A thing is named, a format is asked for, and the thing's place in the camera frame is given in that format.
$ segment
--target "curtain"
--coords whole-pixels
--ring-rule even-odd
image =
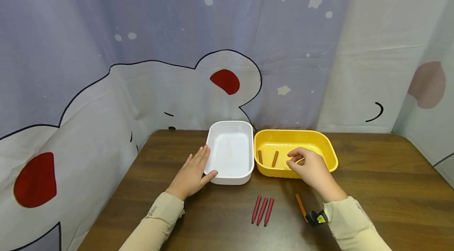
[[[454,185],[454,0],[0,6],[1,251],[76,250],[158,129],[396,132]]]

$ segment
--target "child's right hand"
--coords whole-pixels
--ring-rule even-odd
[[[346,192],[331,176],[322,156],[304,147],[298,147],[287,155],[292,158],[287,160],[290,169],[298,173],[306,184],[314,188],[326,203],[347,198]]]

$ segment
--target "wooden table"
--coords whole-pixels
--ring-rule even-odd
[[[409,141],[393,134],[326,135],[339,159],[335,179],[394,251],[453,250],[454,191]],[[204,131],[155,132],[79,250],[118,250],[206,137]],[[307,210],[320,210],[302,180],[269,178],[257,169],[242,186],[209,183],[186,200],[186,214],[161,250],[339,250],[328,226],[304,222],[295,193]],[[258,194],[275,198],[267,227],[251,224]]]

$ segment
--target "hand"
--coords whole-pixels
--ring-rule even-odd
[[[190,154],[166,192],[184,201],[187,197],[197,193],[203,186],[215,178],[218,174],[218,171],[216,170],[203,176],[203,170],[207,165],[209,156],[210,148],[207,145],[205,145],[205,147],[200,147],[195,156]]]
[[[298,173],[307,185],[314,188],[326,203],[347,198],[346,192],[331,176],[322,156],[304,147],[298,147],[287,155],[292,158],[287,160],[290,169]]]

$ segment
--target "red crayon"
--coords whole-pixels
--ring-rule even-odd
[[[273,203],[274,203],[274,198],[271,198],[270,204],[268,205],[268,210],[266,210],[265,226],[268,224],[268,221],[270,220],[271,209],[273,208]]]
[[[263,213],[265,212],[266,209],[266,204],[268,204],[268,198],[265,198],[263,200],[262,209],[260,210],[260,214],[258,215],[257,219],[257,226],[260,224],[260,221],[262,221]]]
[[[253,219],[251,221],[251,223],[254,223],[255,222],[255,218],[257,216],[257,211],[258,211],[258,206],[260,206],[260,201],[262,200],[262,196],[261,195],[258,195],[257,196],[257,201],[256,201],[256,206],[254,208],[254,212],[253,212]]]

